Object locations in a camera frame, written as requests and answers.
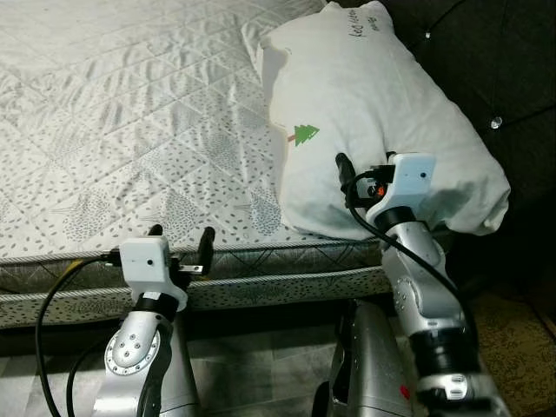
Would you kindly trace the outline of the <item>dark bed base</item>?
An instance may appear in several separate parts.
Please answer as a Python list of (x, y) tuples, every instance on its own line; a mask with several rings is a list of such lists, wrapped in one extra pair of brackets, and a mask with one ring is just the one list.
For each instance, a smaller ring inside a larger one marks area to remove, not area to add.
[[(282, 303), (258, 308), (188, 310), (182, 314), (182, 323), (188, 341), (311, 326), (333, 329), (341, 315), (346, 313), (349, 303), (349, 299), (342, 299)], [(73, 347), (49, 347), (47, 351), (49, 354), (76, 354), (92, 341), (110, 334), (118, 325), (118, 319), (50, 325), (43, 331), (43, 341), (45, 344), (55, 341), (75, 342)]]

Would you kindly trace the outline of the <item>silver left robot leg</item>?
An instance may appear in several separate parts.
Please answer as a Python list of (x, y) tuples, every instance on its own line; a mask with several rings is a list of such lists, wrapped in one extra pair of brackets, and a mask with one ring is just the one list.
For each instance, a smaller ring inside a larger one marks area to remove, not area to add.
[(144, 385), (148, 404), (142, 417), (202, 417), (200, 398), (184, 338), (184, 313), (175, 315), (166, 329), (160, 329), (155, 360), (149, 366), (157, 383)]

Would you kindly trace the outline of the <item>silver robot leg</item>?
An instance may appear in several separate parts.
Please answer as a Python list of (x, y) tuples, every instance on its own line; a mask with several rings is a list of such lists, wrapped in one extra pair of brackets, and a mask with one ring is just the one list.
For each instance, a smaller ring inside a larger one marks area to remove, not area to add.
[(175, 315), (166, 329), (160, 329), (155, 360), (149, 366), (157, 383), (144, 385), (148, 404), (142, 417), (202, 417), (200, 398), (184, 338), (184, 313)]
[(311, 417), (414, 417), (404, 361), (381, 308), (349, 301), (336, 329), (328, 377)]

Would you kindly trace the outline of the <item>grey quilted mattress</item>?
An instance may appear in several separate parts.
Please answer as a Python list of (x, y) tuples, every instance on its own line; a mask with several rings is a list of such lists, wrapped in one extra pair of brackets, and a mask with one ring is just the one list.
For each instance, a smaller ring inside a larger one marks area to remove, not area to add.
[(118, 268), (75, 261), (163, 227), (194, 310), (385, 294), (373, 242), (281, 223), (253, 56), (325, 0), (0, 0), (0, 329), (118, 318)]

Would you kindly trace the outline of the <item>silver right robot leg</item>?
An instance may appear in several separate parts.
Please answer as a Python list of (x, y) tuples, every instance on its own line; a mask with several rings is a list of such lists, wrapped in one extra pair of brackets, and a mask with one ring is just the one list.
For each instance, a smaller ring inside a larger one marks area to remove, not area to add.
[(328, 377), (311, 417), (414, 417), (404, 361), (381, 308), (349, 301), (336, 329)]

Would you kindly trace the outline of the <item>dark tufted headboard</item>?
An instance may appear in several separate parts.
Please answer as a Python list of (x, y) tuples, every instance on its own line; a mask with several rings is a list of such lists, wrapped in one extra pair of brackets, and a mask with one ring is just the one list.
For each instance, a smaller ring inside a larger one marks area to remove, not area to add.
[(394, 30), (511, 183), (503, 225), (457, 235), (450, 273), (477, 293), (512, 283), (552, 301), (556, 275), (555, 0), (382, 0)]

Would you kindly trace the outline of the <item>brown patterned floor mat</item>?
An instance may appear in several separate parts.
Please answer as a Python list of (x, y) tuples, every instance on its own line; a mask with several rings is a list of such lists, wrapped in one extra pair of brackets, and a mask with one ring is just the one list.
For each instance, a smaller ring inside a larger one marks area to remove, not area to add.
[(555, 342), (527, 303), (478, 295), (483, 361), (513, 417), (556, 417)]

